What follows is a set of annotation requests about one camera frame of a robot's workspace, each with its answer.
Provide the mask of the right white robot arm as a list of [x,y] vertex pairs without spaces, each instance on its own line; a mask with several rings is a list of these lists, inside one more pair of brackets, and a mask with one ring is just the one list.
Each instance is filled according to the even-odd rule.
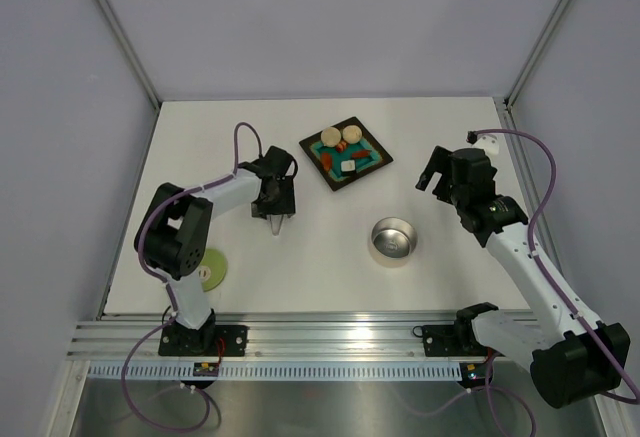
[[473,234],[506,271],[534,313],[539,328],[516,323],[483,303],[456,315],[454,341],[466,353],[497,351],[530,373],[543,400],[562,408],[619,387],[630,337],[607,325],[571,289],[531,235],[529,219],[516,200],[496,191],[497,173],[479,148],[450,151],[437,146],[416,184],[452,205],[462,227]]

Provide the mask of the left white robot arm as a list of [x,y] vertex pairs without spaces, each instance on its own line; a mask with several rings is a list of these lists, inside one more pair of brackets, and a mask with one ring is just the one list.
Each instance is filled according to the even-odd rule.
[[274,236],[296,212],[295,158],[272,146],[252,162],[201,187],[158,187],[134,239],[142,269],[164,285],[171,316],[161,325],[163,357],[243,357],[248,328],[221,324],[198,275],[211,222],[242,205],[266,220]]

